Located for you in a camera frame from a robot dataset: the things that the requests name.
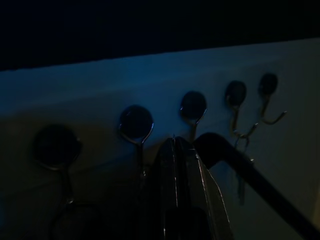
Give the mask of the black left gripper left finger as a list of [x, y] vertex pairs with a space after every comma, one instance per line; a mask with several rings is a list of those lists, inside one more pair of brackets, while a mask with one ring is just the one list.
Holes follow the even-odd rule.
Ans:
[[175, 144], [168, 138], [160, 146], [152, 166], [151, 240], [176, 240], [175, 221], [178, 211]]

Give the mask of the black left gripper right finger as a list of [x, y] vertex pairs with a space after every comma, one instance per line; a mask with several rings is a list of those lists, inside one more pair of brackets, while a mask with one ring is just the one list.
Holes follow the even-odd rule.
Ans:
[[193, 146], [208, 169], [226, 162], [304, 240], [320, 240], [320, 231], [255, 169], [247, 155], [223, 136], [204, 133]]

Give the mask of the silver keys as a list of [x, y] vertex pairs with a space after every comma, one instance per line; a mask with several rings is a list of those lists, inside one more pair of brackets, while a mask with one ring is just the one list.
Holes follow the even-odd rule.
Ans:
[[[240, 142], [241, 141], [245, 141], [243, 149], [240, 149]], [[236, 150], [238, 150], [246, 158], [246, 161], [253, 166], [255, 160], [253, 158], [250, 158], [246, 154], [246, 151], [248, 149], [249, 144], [250, 144], [250, 139], [249, 139], [248, 136], [246, 136], [244, 138], [241, 138], [239, 136], [237, 138], [235, 144], [234, 144], [234, 147], [235, 147]], [[237, 181], [238, 181], [237, 197], [238, 197], [239, 204], [241, 206], [243, 206], [245, 204], [246, 182], [238, 173], [236, 174], [236, 178], [237, 178]]]

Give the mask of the black card holder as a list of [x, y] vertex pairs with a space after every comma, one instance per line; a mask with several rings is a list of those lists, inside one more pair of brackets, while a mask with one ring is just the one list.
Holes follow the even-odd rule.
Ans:
[[182, 240], [235, 240], [221, 190], [195, 147], [182, 137], [174, 143]]

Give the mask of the black magnetic metal hook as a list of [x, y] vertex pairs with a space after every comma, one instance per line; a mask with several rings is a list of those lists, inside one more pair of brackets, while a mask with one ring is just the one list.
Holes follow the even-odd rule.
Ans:
[[50, 124], [39, 130], [32, 142], [32, 158], [47, 170], [59, 173], [61, 202], [48, 226], [48, 240], [93, 240], [102, 225], [98, 205], [75, 198], [69, 175], [71, 164], [82, 151], [72, 129]]
[[224, 94], [226, 105], [231, 109], [233, 117], [231, 120], [231, 131], [234, 136], [240, 139], [248, 139], [254, 131], [257, 129], [259, 123], [252, 125], [247, 133], [241, 133], [238, 129], [238, 119], [242, 103], [247, 96], [247, 87], [243, 81], [233, 80], [231, 81]]
[[135, 145], [137, 152], [137, 168], [141, 178], [147, 175], [144, 163], [144, 143], [151, 135], [154, 120], [148, 109], [141, 105], [130, 105], [120, 115], [118, 132], [127, 142]]
[[258, 86], [258, 93], [262, 99], [262, 107], [260, 110], [260, 119], [266, 125], [274, 125], [286, 116], [287, 111], [283, 111], [277, 118], [270, 120], [266, 118], [266, 111], [269, 106], [271, 96], [276, 92], [278, 87], [278, 77], [274, 73], [267, 72], [261, 77]]
[[180, 116], [190, 127], [189, 141], [192, 143], [196, 138], [197, 126], [207, 112], [207, 101], [199, 91], [187, 92], [180, 104]]

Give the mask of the white board panel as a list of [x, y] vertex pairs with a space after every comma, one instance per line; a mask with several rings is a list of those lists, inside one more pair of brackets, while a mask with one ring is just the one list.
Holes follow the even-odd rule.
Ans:
[[[261, 121], [258, 87], [266, 73], [278, 86]], [[78, 201], [102, 216], [93, 240], [134, 240], [139, 224], [134, 195], [136, 149], [120, 137], [119, 118], [130, 105], [148, 109], [154, 127], [144, 147], [152, 164], [170, 137], [189, 138], [180, 115], [189, 91], [207, 101], [198, 136], [215, 132], [235, 145], [233, 112], [225, 101], [231, 81], [246, 98], [238, 130], [249, 137], [254, 166], [320, 231], [320, 38], [164, 53], [0, 72], [0, 240], [49, 240], [61, 203], [61, 177], [32, 157], [43, 127], [70, 127], [82, 143], [70, 178]]]

